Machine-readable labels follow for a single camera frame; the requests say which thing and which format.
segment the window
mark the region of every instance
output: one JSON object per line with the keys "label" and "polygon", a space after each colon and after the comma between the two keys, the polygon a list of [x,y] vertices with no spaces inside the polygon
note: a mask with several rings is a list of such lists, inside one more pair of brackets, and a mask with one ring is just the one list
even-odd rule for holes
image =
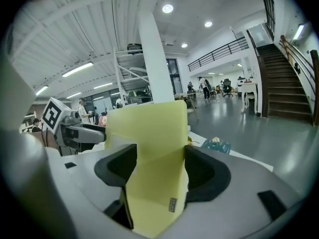
{"label": "window", "polygon": [[166,59],[174,94],[183,93],[176,59]]}

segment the blue object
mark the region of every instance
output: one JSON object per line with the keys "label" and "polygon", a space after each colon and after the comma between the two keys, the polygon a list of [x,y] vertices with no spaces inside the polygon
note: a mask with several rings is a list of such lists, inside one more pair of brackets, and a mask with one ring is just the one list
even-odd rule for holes
{"label": "blue object", "polygon": [[212,140],[207,139],[201,147],[206,149],[216,150],[221,153],[229,154],[230,146],[231,145],[229,143],[222,141],[218,137],[215,137]]}

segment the white table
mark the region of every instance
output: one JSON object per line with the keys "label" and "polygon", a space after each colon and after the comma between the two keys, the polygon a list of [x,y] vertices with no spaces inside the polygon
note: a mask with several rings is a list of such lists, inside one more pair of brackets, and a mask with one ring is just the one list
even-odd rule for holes
{"label": "white table", "polygon": [[255,114],[257,113],[257,102],[258,102],[258,97],[257,97],[257,88],[256,88],[256,83],[243,83],[242,85],[242,104],[243,104],[243,107],[241,109],[241,112],[243,113],[245,108],[246,108],[246,105],[245,105],[245,93],[248,94],[248,93],[251,93],[253,92],[254,93],[254,97],[255,97]]}
{"label": "white table", "polygon": [[[191,132],[191,131],[188,132],[188,136],[192,139],[193,145],[194,145],[194,146],[197,146],[197,147],[201,147],[202,144],[207,140],[206,138],[204,138],[204,137],[202,137],[202,136],[200,136],[200,135],[198,135],[198,134],[195,134],[195,133],[193,133],[193,132]],[[256,160],[256,159],[251,158],[251,157],[247,157],[247,156],[245,156],[245,155],[243,155],[243,154],[240,154],[240,153],[238,153],[238,152],[236,152],[236,151],[234,151],[234,150],[230,150],[229,155],[235,156],[235,157],[239,157],[239,158],[243,158],[243,159],[247,159],[247,160],[251,160],[251,161],[253,161],[253,162],[256,162],[256,163],[258,163],[258,164],[260,164],[260,165],[266,167],[266,168],[267,168],[269,171],[271,171],[271,172],[274,170],[274,167],[273,167],[273,166],[268,165],[268,164],[263,163],[263,162],[260,162],[260,161],[258,161],[258,160]]]}

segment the cable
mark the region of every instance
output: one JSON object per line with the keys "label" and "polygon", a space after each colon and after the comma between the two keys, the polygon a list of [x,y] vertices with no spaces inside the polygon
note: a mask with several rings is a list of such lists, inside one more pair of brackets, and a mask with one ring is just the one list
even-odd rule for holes
{"label": "cable", "polygon": [[42,123],[42,128],[41,128],[41,136],[42,136],[43,145],[44,145],[44,147],[46,147],[45,146],[45,141],[44,141],[44,138],[43,138],[43,123]]}
{"label": "cable", "polygon": [[45,131],[45,143],[46,143],[46,146],[49,147],[49,145],[48,145],[48,128],[46,128],[46,131]]}

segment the yellow foam block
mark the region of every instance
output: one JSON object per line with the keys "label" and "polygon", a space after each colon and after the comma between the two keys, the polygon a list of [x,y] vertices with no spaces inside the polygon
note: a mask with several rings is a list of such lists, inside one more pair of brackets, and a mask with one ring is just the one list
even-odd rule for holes
{"label": "yellow foam block", "polygon": [[[154,238],[183,211],[187,192],[184,101],[122,108],[109,112],[106,147],[117,136],[137,144],[137,166],[126,184],[134,231]],[[175,209],[172,199],[177,199]]]}

